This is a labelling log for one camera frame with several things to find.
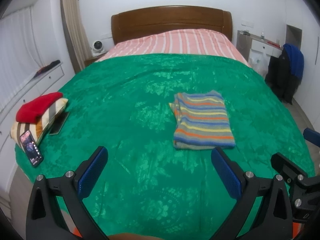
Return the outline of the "striped knit sweater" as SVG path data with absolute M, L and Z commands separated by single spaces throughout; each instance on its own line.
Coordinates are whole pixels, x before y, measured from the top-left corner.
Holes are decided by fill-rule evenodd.
M 235 147 L 225 101 L 217 91 L 204 94 L 177 93 L 169 106 L 176 119 L 173 138 L 176 149 Z

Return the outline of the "black clothes on chair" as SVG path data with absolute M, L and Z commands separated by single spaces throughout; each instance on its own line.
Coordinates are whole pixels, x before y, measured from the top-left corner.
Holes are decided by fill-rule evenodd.
M 284 48 L 279 57 L 270 57 L 265 82 L 280 101 L 292 104 L 301 81 L 291 74 L 289 57 Z

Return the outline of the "smartphone with lit screen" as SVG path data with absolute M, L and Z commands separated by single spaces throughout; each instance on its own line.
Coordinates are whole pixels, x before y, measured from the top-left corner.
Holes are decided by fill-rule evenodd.
M 41 154 L 31 132 L 29 130 L 25 131 L 20 136 L 20 142 L 24 153 L 29 159 L 32 167 L 37 167 L 43 161 L 43 155 Z

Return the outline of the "blue garment on chair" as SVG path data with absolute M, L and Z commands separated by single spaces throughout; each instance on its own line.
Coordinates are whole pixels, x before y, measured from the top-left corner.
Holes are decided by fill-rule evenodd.
M 293 44 L 286 43 L 283 45 L 283 48 L 289 57 L 291 74 L 301 81 L 304 72 L 303 53 Z

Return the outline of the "white plastic bag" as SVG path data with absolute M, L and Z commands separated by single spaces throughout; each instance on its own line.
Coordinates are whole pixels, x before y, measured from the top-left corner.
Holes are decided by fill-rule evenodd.
M 268 73 L 269 58 L 266 53 L 251 51 L 249 54 L 249 65 L 263 78 Z

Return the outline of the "dark tablet on bed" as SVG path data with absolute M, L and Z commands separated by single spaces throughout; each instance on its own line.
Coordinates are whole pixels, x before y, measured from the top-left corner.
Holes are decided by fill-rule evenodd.
M 49 132 L 50 135 L 57 135 L 60 133 L 67 118 L 69 117 L 69 114 L 70 114 L 69 112 L 64 111 L 57 117 L 57 119 L 53 122 L 53 124 L 51 126 L 51 129 Z

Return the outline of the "red folded garment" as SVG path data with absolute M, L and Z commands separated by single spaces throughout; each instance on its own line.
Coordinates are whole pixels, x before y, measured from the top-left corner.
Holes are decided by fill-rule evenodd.
M 58 99 L 62 98 L 61 92 L 53 92 L 39 96 L 34 100 L 23 104 L 16 113 L 16 121 L 21 123 L 35 124 L 45 111 Z

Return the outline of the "white desk with drawer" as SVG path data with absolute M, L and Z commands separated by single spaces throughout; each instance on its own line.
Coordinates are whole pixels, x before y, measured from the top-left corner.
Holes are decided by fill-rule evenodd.
M 236 48 L 250 66 L 258 64 L 261 60 L 268 64 L 270 57 L 279 57 L 282 53 L 282 48 L 273 46 L 268 40 L 241 30 L 237 32 Z

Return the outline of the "white wardrobe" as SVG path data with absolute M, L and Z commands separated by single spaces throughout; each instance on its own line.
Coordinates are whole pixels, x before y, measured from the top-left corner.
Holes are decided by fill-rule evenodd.
M 302 31 L 304 74 L 294 98 L 319 131 L 319 23 L 304 0 L 285 0 L 285 10 L 286 23 Z

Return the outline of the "white window-side drawer cabinet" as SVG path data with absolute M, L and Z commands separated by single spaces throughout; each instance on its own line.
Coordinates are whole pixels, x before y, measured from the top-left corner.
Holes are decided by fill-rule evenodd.
M 11 220 L 9 191 L 17 169 L 15 143 L 10 138 L 11 126 L 20 107 L 36 97 L 55 92 L 73 76 L 70 64 L 59 63 L 54 68 L 29 81 L 1 111 L 1 210 Z

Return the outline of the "pink striped bed sheet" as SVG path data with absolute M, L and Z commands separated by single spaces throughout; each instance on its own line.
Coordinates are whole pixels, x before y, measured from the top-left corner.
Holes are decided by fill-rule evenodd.
M 144 54 L 220 56 L 249 66 L 249 63 L 225 35 L 208 29 L 172 30 L 120 42 L 97 61 L 104 61 L 112 57 Z

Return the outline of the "black item on cabinet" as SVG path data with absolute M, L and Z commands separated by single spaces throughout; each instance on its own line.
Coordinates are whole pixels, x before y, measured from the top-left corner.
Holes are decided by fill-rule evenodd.
M 49 70 L 53 69 L 55 66 L 59 65 L 61 63 L 60 60 L 55 60 L 53 62 L 51 62 L 50 64 L 40 68 L 34 75 L 34 79 L 37 78 L 38 76 L 48 72 Z

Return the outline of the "beige curtain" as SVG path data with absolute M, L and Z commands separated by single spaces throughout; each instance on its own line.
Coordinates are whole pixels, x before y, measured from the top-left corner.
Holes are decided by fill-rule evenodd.
M 85 68 L 85 61 L 92 56 L 81 20 L 79 1 L 61 0 L 61 13 L 67 49 L 74 71 L 78 73 Z

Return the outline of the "brown wooden headboard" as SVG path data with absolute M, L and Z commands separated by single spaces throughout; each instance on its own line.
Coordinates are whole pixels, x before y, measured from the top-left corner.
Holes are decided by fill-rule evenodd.
M 208 29 L 233 37 L 232 15 L 221 9 L 187 5 L 148 7 L 111 17 L 114 44 L 178 29 Z

